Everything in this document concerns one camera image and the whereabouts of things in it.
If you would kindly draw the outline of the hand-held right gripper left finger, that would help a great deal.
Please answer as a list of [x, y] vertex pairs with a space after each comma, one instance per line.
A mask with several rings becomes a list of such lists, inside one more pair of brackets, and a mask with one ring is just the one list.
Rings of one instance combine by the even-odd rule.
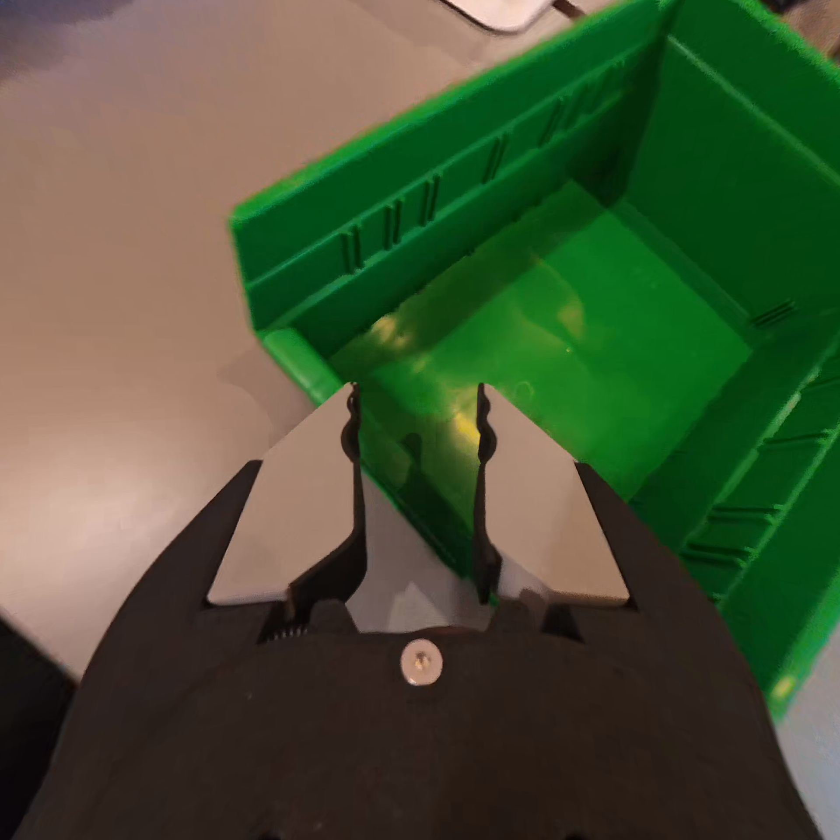
[[262, 459], [207, 600], [278, 602], [306, 622], [323, 600], [347, 602], [367, 568], [361, 390], [348, 383]]

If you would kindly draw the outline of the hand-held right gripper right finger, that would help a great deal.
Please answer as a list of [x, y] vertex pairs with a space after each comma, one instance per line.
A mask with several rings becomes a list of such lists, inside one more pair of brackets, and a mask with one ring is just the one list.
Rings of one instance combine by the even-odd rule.
[[630, 593], [581, 464], [489, 384], [477, 389], [472, 576], [479, 601], [620, 607]]

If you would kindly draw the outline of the green plastic bin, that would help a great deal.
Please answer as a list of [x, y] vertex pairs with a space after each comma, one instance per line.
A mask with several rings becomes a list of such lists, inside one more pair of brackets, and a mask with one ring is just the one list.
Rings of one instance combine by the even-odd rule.
[[780, 720], [838, 623], [838, 67], [762, 2], [619, 2], [239, 204], [249, 319], [471, 573], [476, 388], [591, 465]]

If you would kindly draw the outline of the white stand base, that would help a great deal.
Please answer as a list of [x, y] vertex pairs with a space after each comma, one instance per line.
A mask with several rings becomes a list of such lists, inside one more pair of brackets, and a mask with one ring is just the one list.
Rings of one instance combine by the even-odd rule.
[[519, 35], [554, 1], [440, 1], [470, 23], [496, 35]]

